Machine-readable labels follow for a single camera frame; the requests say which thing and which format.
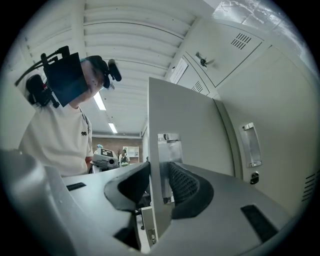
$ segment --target vr headset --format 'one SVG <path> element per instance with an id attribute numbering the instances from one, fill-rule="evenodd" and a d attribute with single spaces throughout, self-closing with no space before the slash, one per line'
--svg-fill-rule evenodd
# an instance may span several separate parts
<path id="1" fill-rule="evenodd" d="M 55 56 L 58 54 L 62 55 L 61 59 Z M 108 65 L 100 56 L 90 56 L 86 60 L 90 61 L 96 69 L 102 71 L 104 75 L 103 86 L 105 88 L 110 86 L 109 75 L 112 80 L 121 81 L 122 77 L 114 59 L 110 59 Z M 59 107 L 59 105 L 64 107 L 88 90 L 79 54 L 70 55 L 68 46 L 58 49 L 49 56 L 46 56 L 45 53 L 41 54 L 41 61 L 35 63 L 24 72 L 15 82 L 15 85 L 17 86 L 28 73 L 40 67 L 43 67 L 47 81 L 44 84 L 38 74 L 31 76 L 27 80 L 26 88 L 30 92 L 28 100 L 31 104 L 39 103 L 41 106 L 46 106 L 51 101 L 55 108 Z M 52 93 L 54 93 L 59 102 L 56 101 Z"/>

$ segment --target ceiling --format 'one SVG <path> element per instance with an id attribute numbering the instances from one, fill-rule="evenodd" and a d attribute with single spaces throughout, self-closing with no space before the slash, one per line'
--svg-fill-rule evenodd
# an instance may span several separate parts
<path id="1" fill-rule="evenodd" d="M 114 82 L 114 91 L 100 91 L 106 110 L 94 99 L 81 109 L 95 135 L 113 134 L 108 123 L 114 123 L 118 135 L 140 136 L 147 120 L 148 77 L 163 79 L 196 18 L 213 12 L 202 0 L 187 2 L 193 6 L 179 4 L 186 3 L 182 0 L 50 1 L 21 31 L 7 64 L 11 70 L 26 69 L 42 53 L 66 45 L 80 58 L 115 59 L 122 80 Z"/>

